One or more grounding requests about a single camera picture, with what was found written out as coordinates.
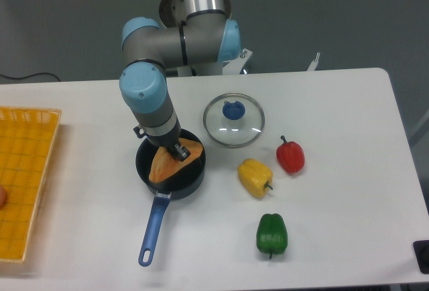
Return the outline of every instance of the blue joint cover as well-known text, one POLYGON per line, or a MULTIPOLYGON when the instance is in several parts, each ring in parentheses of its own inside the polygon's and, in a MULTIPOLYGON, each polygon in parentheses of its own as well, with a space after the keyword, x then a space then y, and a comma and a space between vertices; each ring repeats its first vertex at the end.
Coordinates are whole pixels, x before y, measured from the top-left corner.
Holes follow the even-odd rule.
POLYGON ((152 18, 146 17, 135 17, 130 19, 122 29, 122 46, 125 39, 129 36, 129 34, 133 33, 135 30, 138 30, 142 27, 153 26, 156 28, 160 28, 160 25, 152 18))
POLYGON ((239 56, 240 51, 241 37, 239 24, 232 19, 227 19, 217 62, 234 60, 239 56))
POLYGON ((151 113, 161 107, 167 97, 164 75, 147 62, 128 66, 119 79, 122 97, 133 112, 151 113))

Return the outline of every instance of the red bell pepper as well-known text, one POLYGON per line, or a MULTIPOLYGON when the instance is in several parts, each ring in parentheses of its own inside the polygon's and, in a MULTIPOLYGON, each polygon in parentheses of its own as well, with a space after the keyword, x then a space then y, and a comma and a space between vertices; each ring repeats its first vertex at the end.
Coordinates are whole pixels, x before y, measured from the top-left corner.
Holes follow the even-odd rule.
POLYGON ((287 173, 295 174, 304 167, 304 151, 296 142, 287 142, 284 135, 280 139, 283 140, 283 144, 277 148, 277 159, 287 173))

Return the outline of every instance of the yellow bell pepper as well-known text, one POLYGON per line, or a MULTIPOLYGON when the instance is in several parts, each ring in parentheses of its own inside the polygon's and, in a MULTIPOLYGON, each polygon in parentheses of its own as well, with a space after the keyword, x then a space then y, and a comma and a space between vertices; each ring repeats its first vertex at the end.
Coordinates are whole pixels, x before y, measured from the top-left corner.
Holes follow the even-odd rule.
POLYGON ((256 198, 262 198, 268 189, 273 189, 273 172, 256 159, 246 159, 237 168, 240 182, 256 198))

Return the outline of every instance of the green bell pepper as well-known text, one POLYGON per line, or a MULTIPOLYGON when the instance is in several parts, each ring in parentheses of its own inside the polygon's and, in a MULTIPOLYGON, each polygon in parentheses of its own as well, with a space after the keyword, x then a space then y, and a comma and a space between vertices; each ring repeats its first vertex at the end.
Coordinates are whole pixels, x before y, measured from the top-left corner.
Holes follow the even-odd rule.
POLYGON ((256 247, 262 253, 283 254, 288 246, 288 232, 279 214, 262 216, 256 232, 256 247))

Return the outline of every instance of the orange food item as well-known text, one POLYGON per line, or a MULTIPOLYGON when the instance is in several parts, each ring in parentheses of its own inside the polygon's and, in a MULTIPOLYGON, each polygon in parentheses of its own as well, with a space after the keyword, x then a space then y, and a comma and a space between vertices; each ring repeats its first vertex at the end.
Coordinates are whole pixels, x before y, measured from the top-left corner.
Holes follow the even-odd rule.
POLYGON ((149 180, 151 182, 162 182, 201 156, 201 143, 184 138, 179 138, 179 142, 180 145, 188 148, 190 156, 187 157, 183 162, 180 162, 173 159, 172 155, 170 155, 165 147, 159 147, 155 154, 154 160, 152 160, 152 165, 150 168, 149 180))

